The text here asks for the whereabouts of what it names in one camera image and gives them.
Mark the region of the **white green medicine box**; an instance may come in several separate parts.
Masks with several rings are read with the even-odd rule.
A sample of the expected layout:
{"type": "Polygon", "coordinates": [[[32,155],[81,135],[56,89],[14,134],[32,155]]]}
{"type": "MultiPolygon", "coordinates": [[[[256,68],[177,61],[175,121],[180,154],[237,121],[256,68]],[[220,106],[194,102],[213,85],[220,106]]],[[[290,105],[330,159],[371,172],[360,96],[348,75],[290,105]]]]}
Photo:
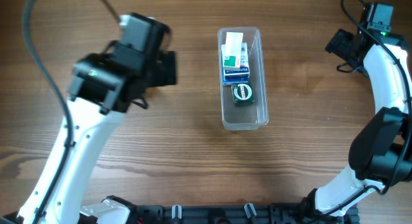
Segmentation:
{"type": "Polygon", "coordinates": [[[239,70],[241,63],[241,48],[243,33],[227,32],[225,41],[225,51],[223,54],[224,70],[239,70]]]}

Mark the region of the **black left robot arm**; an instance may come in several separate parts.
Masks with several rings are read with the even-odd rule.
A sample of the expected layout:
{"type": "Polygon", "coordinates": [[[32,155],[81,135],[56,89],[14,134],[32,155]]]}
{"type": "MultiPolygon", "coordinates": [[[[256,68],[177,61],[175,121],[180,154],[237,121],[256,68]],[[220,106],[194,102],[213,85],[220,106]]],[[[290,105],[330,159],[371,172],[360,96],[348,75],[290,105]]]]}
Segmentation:
{"type": "Polygon", "coordinates": [[[135,206],[110,197],[83,206],[103,146],[131,104],[147,108],[147,88],[176,84],[171,29],[140,14],[121,18],[122,37],[91,53],[73,69],[68,116],[30,197],[2,223],[130,223],[135,206]]]}

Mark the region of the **white Hansaplast plaster box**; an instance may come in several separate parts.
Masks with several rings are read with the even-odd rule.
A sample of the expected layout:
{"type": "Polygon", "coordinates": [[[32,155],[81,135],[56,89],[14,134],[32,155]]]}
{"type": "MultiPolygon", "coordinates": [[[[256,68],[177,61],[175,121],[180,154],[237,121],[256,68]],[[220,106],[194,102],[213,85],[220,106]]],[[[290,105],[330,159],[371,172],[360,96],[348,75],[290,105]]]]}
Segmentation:
{"type": "Polygon", "coordinates": [[[241,46],[240,66],[238,70],[223,70],[223,77],[225,80],[249,78],[250,68],[248,63],[247,43],[243,42],[241,46]]]}

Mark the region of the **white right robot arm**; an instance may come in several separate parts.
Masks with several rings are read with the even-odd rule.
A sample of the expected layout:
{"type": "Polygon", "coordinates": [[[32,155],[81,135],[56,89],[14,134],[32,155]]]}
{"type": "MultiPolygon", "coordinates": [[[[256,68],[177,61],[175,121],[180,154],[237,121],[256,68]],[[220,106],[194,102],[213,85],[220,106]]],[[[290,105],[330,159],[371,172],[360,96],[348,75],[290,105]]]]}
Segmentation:
{"type": "Polygon", "coordinates": [[[357,33],[340,29],[326,46],[371,82],[375,115],[350,146],[348,166],[301,203],[311,222],[343,217],[367,195],[411,181],[411,77],[407,45],[392,33],[393,6],[361,1],[357,33]]]}

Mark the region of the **blue lozenge box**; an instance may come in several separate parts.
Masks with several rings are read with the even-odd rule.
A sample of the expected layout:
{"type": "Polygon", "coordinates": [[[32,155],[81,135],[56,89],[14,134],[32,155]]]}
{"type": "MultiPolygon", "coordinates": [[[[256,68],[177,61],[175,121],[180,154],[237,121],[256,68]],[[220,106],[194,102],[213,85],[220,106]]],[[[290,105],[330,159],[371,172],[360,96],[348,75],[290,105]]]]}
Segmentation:
{"type": "Polygon", "coordinates": [[[248,78],[233,78],[233,79],[222,79],[222,85],[223,86],[229,86],[233,84],[239,84],[239,83],[248,83],[248,78]]]}

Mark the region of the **green Zam-Buk box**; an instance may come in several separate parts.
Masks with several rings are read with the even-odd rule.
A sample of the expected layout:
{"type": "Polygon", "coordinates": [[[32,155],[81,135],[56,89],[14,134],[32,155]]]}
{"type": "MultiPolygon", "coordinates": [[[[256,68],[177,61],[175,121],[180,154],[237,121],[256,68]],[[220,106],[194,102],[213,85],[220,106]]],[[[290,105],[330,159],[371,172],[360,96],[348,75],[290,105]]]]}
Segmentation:
{"type": "Polygon", "coordinates": [[[251,84],[233,84],[230,88],[235,106],[247,106],[254,103],[254,90],[251,84]]]}

